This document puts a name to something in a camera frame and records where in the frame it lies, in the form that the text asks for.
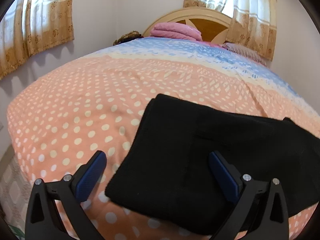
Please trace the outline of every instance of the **orange polka dot fabric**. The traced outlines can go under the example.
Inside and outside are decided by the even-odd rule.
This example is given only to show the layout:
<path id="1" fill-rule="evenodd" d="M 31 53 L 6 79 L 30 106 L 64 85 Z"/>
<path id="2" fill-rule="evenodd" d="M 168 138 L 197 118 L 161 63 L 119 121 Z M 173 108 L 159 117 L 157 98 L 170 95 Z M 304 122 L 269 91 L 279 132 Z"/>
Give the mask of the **orange polka dot fabric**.
<path id="1" fill-rule="evenodd" d="M 276 79 L 252 75 L 253 67 L 262 68 L 220 48 L 156 38 L 67 63 L 39 78 L 8 107 L 20 168 L 32 185 L 36 178 L 57 181 L 74 174 L 97 150 L 104 151 L 107 167 L 81 206 L 105 239 L 209 239 L 117 206 L 104 190 L 130 149 L 146 105 L 159 93 L 228 112 L 290 117 L 319 137 L 320 118 L 312 108 Z M 58 207 L 74 236 L 60 203 Z M 301 232 L 315 208 L 289 219 L 290 239 Z"/>

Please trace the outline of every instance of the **black garment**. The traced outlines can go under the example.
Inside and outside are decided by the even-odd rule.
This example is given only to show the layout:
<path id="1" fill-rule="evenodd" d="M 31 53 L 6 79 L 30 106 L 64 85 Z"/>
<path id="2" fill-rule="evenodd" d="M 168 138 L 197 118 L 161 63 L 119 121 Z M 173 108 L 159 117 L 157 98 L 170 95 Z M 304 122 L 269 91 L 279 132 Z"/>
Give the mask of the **black garment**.
<path id="1" fill-rule="evenodd" d="M 226 113 L 165 95 L 148 104 L 106 196 L 192 232 L 214 234 L 232 205 L 209 170 L 213 150 L 241 174 L 279 178 L 289 216 L 320 199 L 320 140 L 289 118 Z"/>

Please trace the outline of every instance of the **pink folded blanket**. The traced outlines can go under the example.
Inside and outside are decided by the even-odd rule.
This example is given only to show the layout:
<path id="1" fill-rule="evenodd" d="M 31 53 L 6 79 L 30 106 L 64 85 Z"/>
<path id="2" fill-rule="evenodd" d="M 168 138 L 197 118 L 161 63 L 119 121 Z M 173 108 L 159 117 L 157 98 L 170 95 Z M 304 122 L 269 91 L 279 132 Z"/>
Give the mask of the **pink folded blanket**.
<path id="1" fill-rule="evenodd" d="M 202 41 L 200 31 L 198 31 L 197 29 L 195 29 L 191 26 L 181 24 L 181 23 L 157 23 L 153 27 L 153 30 L 176 32 L 176 33 L 180 33 L 185 36 L 194 38 L 194 40 L 196 40 L 196 41 Z"/>
<path id="2" fill-rule="evenodd" d="M 151 30 L 150 34 L 155 37 L 163 37 L 163 38 L 170 38 L 170 39 L 178 39 L 178 40 L 189 40 L 189 41 L 196 41 L 195 38 L 192 38 L 190 36 L 176 33 L 176 32 L 170 32 L 170 31 L 159 31 L 159 30 Z"/>

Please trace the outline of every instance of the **metal pin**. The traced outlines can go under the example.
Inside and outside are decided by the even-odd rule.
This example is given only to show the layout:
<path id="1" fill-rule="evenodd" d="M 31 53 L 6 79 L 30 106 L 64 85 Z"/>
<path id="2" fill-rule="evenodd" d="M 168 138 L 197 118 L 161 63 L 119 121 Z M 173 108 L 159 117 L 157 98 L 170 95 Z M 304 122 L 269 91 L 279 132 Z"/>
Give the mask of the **metal pin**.
<path id="1" fill-rule="evenodd" d="M 36 179 L 35 184 L 36 184 L 36 185 L 40 185 L 41 182 L 42 182 L 42 179 Z"/>
<path id="2" fill-rule="evenodd" d="M 72 179 L 72 176 L 70 174 L 67 174 L 66 176 L 63 177 L 64 181 L 70 181 Z"/>
<path id="3" fill-rule="evenodd" d="M 273 178 L 272 179 L 273 184 L 278 185 L 280 183 L 279 179 Z"/>
<path id="4" fill-rule="evenodd" d="M 245 180 L 245 181 L 250 181 L 251 180 L 251 176 L 249 174 L 244 174 L 242 176 L 242 178 Z"/>

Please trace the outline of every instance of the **bed headboard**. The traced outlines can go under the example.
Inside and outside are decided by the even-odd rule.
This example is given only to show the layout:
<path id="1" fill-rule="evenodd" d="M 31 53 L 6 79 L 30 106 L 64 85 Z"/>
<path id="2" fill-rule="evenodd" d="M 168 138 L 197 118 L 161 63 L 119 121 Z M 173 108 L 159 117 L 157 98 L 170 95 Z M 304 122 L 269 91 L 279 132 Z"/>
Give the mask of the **bed headboard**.
<path id="1" fill-rule="evenodd" d="M 177 22 L 189 25 L 201 32 L 203 41 L 222 44 L 226 40 L 231 18 L 208 8 L 183 8 L 157 19 L 145 30 L 143 36 L 150 36 L 153 25 L 162 22 Z"/>

